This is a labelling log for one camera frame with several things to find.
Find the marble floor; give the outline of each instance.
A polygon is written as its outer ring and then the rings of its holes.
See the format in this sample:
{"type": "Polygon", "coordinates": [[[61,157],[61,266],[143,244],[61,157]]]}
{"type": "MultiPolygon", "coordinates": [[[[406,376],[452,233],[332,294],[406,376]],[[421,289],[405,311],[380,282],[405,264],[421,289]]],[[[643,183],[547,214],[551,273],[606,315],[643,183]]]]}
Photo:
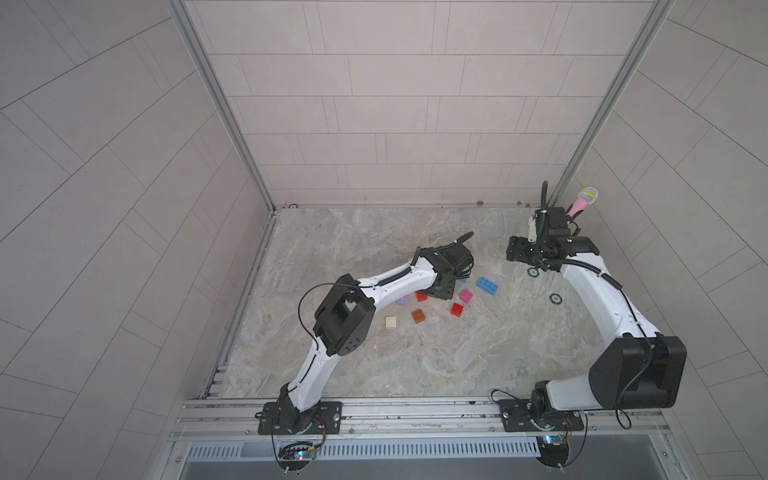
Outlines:
{"type": "MultiPolygon", "coordinates": [[[[344,273],[372,276],[413,256],[417,246],[448,243],[473,230],[465,245],[475,268],[466,284],[474,296],[461,318],[452,302],[430,298],[376,312],[366,341],[342,358],[323,396],[466,396],[506,389],[529,395],[543,379],[587,372],[602,350],[598,328],[559,273],[527,275],[508,262],[511,235],[526,235],[530,208],[346,208],[281,210],[241,331],[230,355],[223,397],[274,397],[296,375],[310,338],[296,318],[299,298],[311,286],[344,273]],[[491,296],[476,285],[484,276],[499,285],[491,296]],[[550,293],[564,301],[554,305],[550,293]],[[427,320],[415,324],[420,308],[427,320]],[[384,317],[397,316],[387,330],[384,317]]],[[[329,287],[302,305],[313,313],[329,287]]]]}

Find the microphone mesh head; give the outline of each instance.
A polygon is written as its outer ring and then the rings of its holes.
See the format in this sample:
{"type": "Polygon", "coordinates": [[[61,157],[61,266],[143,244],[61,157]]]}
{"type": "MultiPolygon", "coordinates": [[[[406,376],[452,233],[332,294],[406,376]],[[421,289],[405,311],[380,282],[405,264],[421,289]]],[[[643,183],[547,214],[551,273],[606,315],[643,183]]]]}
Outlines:
{"type": "Polygon", "coordinates": [[[592,205],[594,201],[598,199],[598,189],[593,187],[586,187],[578,193],[578,197],[582,200],[586,200],[587,204],[592,205]]]}

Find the purple lego brick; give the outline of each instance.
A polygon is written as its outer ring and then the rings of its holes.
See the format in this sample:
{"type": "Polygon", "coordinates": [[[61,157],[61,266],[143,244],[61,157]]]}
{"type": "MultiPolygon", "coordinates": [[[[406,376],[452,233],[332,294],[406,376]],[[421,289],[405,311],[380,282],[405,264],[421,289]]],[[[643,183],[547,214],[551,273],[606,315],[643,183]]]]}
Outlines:
{"type": "Polygon", "coordinates": [[[462,302],[469,303],[469,300],[472,300],[472,292],[469,290],[464,290],[458,297],[462,299],[462,302]]]}

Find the blue lego brick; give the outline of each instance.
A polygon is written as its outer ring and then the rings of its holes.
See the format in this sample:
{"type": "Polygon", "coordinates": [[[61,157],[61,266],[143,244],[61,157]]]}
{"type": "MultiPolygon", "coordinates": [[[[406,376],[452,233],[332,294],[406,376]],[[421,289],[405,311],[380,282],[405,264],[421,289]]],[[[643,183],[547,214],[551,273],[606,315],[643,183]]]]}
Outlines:
{"type": "Polygon", "coordinates": [[[478,279],[478,288],[490,293],[491,295],[495,295],[496,290],[498,290],[498,285],[493,283],[491,280],[486,279],[484,276],[481,276],[478,279]]]}

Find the tiled wall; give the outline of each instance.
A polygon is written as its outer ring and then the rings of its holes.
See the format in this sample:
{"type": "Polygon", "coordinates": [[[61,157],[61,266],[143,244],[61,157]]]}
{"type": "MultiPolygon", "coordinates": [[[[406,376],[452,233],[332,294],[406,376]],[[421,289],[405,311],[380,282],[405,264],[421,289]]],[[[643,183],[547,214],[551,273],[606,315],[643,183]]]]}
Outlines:
{"type": "Polygon", "coordinates": [[[0,477],[136,480],[266,208],[164,0],[0,2],[0,71],[0,477]]]}
{"type": "Polygon", "coordinates": [[[525,204],[647,2],[186,2],[278,204],[525,204]]]}
{"type": "Polygon", "coordinates": [[[712,480],[768,478],[766,25],[764,0],[677,0],[563,200],[599,190],[578,223],[688,348],[665,415],[712,480]]]}

